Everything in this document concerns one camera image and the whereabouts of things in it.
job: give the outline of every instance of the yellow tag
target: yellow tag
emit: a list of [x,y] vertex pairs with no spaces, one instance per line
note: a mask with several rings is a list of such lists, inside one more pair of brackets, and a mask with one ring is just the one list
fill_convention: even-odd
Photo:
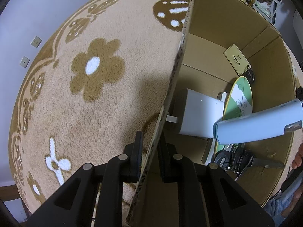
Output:
[[231,63],[232,67],[236,70],[239,76],[251,68],[250,63],[235,44],[231,45],[224,52],[224,55]]

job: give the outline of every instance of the beige blanket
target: beige blanket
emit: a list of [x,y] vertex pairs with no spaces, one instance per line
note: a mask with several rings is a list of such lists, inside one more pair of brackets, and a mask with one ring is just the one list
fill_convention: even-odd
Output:
[[[137,130],[144,132],[144,162],[188,2],[91,0],[43,46],[9,134],[11,171],[31,212],[84,163],[122,153]],[[123,225],[134,189],[124,185]]]

